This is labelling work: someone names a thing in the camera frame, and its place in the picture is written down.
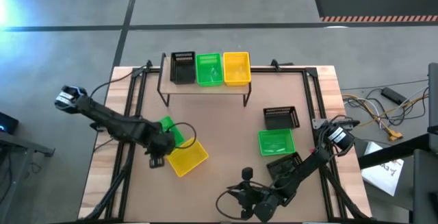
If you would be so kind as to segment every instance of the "white paper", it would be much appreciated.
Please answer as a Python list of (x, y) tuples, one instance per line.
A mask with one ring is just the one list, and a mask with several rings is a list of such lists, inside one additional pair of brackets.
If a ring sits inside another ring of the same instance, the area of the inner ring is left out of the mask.
[[(365, 155), (380, 149), (382, 149), (382, 147), (378, 146), (375, 142), (369, 142)], [(398, 179), (402, 172), (402, 167), (403, 160), (401, 159), (397, 159), (393, 162), (386, 162), (379, 166), (373, 166), (361, 170), (362, 178), (389, 195), (394, 196), (397, 189)]]

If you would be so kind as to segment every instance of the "concrete floor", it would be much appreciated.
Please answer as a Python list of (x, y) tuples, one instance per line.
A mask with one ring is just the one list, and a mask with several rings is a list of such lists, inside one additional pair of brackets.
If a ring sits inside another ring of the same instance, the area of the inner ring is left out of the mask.
[[(122, 25), (128, 2), (0, 0), (0, 26)], [(131, 20), (132, 25), (256, 22), (319, 22), (319, 17), (313, 0), (136, 0)], [(62, 113), (53, 101), (64, 84), (92, 90), (106, 82), (119, 37), (118, 31), (0, 32), (0, 111), (20, 120), (19, 136), (56, 147), (50, 160), (36, 158), (43, 170), (25, 181), (12, 223), (76, 219), (96, 134), (87, 118)], [(335, 65), (341, 88), (353, 88), (425, 79), (437, 41), (436, 27), (136, 31), (128, 33), (120, 65), (144, 65), (149, 59), (158, 65), (162, 52), (249, 51), (253, 64), (275, 58)], [(409, 96), (425, 85), (394, 89)], [(94, 98), (103, 101), (105, 91)], [(418, 105), (413, 114), (420, 112)], [(348, 109), (348, 114), (369, 119), (360, 110)], [(427, 115), (405, 121), (398, 130), (409, 139), (423, 134), (426, 125)], [(354, 134), (386, 140), (376, 125)], [(407, 222), (406, 210), (382, 202), (385, 193), (366, 187), (374, 217)]]

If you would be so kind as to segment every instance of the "yellow basket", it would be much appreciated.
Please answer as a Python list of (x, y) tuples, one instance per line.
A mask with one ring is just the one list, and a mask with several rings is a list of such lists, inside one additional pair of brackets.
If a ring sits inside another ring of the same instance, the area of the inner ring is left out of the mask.
[(251, 65), (248, 52), (224, 53), (224, 78), (228, 86), (245, 86), (251, 82)]
[[(192, 141), (193, 138), (185, 141), (180, 147), (186, 147), (190, 145)], [(167, 160), (179, 177), (183, 177), (207, 158), (208, 153), (197, 139), (191, 147), (187, 149), (175, 149), (167, 156)]]

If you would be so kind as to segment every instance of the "black mat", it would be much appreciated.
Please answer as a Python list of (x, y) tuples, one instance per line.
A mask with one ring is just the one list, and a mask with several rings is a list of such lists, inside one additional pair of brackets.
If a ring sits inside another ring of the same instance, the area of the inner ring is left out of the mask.
[(315, 0), (324, 22), (438, 20), (438, 0)]

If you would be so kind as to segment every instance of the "shelf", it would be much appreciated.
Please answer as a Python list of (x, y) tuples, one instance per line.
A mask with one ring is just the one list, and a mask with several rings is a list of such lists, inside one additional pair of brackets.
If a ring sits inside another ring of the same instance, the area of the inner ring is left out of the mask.
[(194, 84), (174, 84), (170, 81), (170, 57), (164, 57), (161, 66), (161, 76), (158, 89), (162, 94), (217, 94), (217, 95), (246, 95), (250, 91), (250, 86), (220, 86), (201, 87), (198, 83)]

